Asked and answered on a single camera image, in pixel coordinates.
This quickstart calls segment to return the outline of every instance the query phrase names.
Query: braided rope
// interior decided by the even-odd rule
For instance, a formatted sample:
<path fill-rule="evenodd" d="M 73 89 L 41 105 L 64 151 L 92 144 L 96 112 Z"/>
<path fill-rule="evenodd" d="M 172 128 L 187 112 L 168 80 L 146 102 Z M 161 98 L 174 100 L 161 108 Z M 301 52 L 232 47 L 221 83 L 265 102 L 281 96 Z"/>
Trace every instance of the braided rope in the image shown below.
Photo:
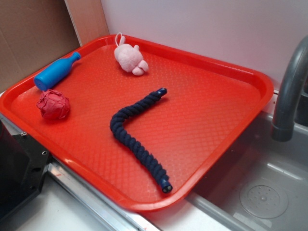
<path fill-rule="evenodd" d="M 136 116 L 150 108 L 167 93 L 165 88 L 151 92 L 144 99 L 136 102 L 131 106 L 127 106 L 119 110 L 110 121 L 110 129 L 114 137 L 123 145 L 128 147 L 136 156 L 136 158 L 149 170 L 157 184 L 160 185 L 164 193 L 169 193 L 172 186 L 169 183 L 169 176 L 162 165 L 150 154 L 139 141 L 129 135 L 124 129 L 123 124 L 126 119 Z"/>

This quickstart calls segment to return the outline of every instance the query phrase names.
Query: plastic tray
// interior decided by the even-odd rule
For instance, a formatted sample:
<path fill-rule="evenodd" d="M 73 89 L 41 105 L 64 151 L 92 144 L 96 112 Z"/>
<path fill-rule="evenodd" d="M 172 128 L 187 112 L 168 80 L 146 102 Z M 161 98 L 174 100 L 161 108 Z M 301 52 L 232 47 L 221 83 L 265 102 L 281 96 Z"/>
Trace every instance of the plastic tray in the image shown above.
<path fill-rule="evenodd" d="M 8 89 L 0 111 L 120 206 L 158 210 L 188 194 L 270 100 L 273 86 L 254 70 L 126 38 L 139 45 L 147 74 L 124 72 L 114 58 L 115 36 L 106 36 L 77 49 L 81 60 L 53 87 L 70 100 L 66 119 L 41 117 L 33 83 L 41 70 Z M 125 128 L 167 170 L 170 194 L 109 129 L 114 113 L 161 87 L 168 94 Z"/>

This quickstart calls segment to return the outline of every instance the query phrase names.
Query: blue plastic bottle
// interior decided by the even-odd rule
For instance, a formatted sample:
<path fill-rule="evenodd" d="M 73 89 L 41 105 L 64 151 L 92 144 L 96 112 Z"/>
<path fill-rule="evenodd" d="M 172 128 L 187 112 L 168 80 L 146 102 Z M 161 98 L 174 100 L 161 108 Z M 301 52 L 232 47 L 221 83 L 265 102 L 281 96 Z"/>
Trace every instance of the blue plastic bottle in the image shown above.
<path fill-rule="evenodd" d="M 56 83 L 63 79 L 71 71 L 72 65 L 75 61 L 79 60 L 81 55 L 74 52 L 69 58 L 63 58 L 55 61 L 49 67 L 37 74 L 34 78 L 35 85 L 40 90 L 48 90 Z"/>

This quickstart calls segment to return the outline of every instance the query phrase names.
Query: sink basin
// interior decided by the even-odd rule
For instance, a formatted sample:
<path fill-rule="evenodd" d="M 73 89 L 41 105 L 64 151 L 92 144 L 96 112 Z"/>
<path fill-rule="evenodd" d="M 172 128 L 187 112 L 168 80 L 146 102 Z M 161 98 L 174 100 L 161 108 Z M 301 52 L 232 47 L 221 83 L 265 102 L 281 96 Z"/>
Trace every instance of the sink basin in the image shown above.
<path fill-rule="evenodd" d="M 277 142 L 271 119 L 258 115 L 193 190 L 232 230 L 308 230 L 308 130 L 296 125 L 292 140 Z"/>

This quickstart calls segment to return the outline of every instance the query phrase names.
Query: rope toy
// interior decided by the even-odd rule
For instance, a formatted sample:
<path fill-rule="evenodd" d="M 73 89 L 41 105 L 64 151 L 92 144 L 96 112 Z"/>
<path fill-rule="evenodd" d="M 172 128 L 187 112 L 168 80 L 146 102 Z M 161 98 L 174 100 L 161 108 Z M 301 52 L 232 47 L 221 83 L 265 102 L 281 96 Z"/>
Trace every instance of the rope toy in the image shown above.
<path fill-rule="evenodd" d="M 169 193 L 172 190 L 172 185 L 169 183 L 169 176 L 162 165 L 150 154 L 139 141 L 129 135 L 123 127 L 126 119 L 136 116 L 150 108 L 167 93 L 167 89 L 161 88 L 151 92 L 144 99 L 136 102 L 131 106 L 127 106 L 119 110 L 110 121 L 110 129 L 114 137 L 123 145 L 128 147 L 136 156 L 136 158 L 149 170 L 157 184 L 162 188 L 164 193 Z"/>
<path fill-rule="evenodd" d="M 146 61 L 143 60 L 143 56 L 139 51 L 139 46 L 134 47 L 125 43 L 125 36 L 122 33 L 117 33 L 115 36 L 115 59 L 119 62 L 120 66 L 126 72 L 132 72 L 136 76 L 142 76 L 144 72 L 149 70 L 149 66 Z"/>

